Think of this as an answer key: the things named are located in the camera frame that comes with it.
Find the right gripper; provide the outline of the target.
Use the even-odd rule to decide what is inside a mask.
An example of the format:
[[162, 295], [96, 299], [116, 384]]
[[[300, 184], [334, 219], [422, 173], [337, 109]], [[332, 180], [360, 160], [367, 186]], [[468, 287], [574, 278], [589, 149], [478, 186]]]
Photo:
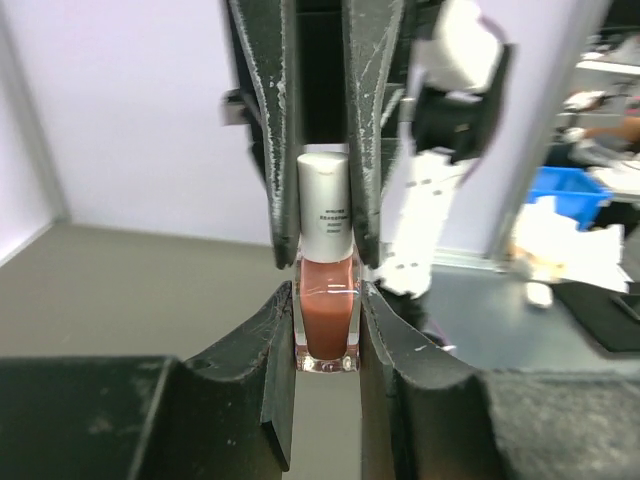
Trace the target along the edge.
[[248, 112], [245, 119], [252, 160], [266, 183], [276, 267], [294, 263], [299, 239], [298, 28], [302, 140], [346, 143], [347, 100], [354, 238], [362, 263], [376, 269], [381, 188], [400, 149], [396, 110], [382, 129], [381, 159], [386, 84], [407, 88], [411, 46], [420, 30], [428, 30], [430, 1], [405, 1], [405, 10], [402, 1], [346, 1], [344, 57], [341, 1], [297, 1], [297, 26], [293, 1], [222, 2], [239, 93], [248, 95], [260, 113], [260, 122]]

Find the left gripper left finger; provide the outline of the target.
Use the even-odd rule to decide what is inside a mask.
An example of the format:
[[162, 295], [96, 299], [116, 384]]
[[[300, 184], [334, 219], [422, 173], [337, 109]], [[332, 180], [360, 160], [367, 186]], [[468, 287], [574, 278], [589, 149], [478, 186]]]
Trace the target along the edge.
[[188, 360], [1, 362], [5, 479], [278, 479], [290, 467], [292, 286]]

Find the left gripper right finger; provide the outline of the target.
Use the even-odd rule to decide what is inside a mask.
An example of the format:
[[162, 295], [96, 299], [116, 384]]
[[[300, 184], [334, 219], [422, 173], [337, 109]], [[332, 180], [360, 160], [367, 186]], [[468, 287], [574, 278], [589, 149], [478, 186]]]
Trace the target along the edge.
[[365, 479], [635, 479], [639, 377], [480, 370], [362, 293]]

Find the pink nail polish bottle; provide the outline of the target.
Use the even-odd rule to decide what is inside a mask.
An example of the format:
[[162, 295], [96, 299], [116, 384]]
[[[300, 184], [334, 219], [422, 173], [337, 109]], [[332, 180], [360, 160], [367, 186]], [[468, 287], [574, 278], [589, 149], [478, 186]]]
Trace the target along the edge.
[[293, 305], [297, 369], [324, 374], [357, 371], [361, 315], [358, 257], [315, 263], [300, 256]]

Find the white nail polish cap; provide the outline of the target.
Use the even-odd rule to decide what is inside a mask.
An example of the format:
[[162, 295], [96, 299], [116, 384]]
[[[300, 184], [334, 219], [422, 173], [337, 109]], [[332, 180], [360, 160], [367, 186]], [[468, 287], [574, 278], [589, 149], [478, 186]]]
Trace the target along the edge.
[[348, 158], [304, 153], [297, 159], [302, 256], [335, 263], [353, 253]]

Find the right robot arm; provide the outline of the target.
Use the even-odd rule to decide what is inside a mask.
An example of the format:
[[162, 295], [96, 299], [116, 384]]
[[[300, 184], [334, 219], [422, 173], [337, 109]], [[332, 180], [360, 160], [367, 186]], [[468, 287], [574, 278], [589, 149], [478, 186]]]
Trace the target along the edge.
[[250, 151], [275, 264], [301, 232], [295, 161], [342, 144], [355, 244], [391, 309], [427, 338], [423, 307], [456, 190], [492, 141], [515, 54], [473, 1], [228, 1]]

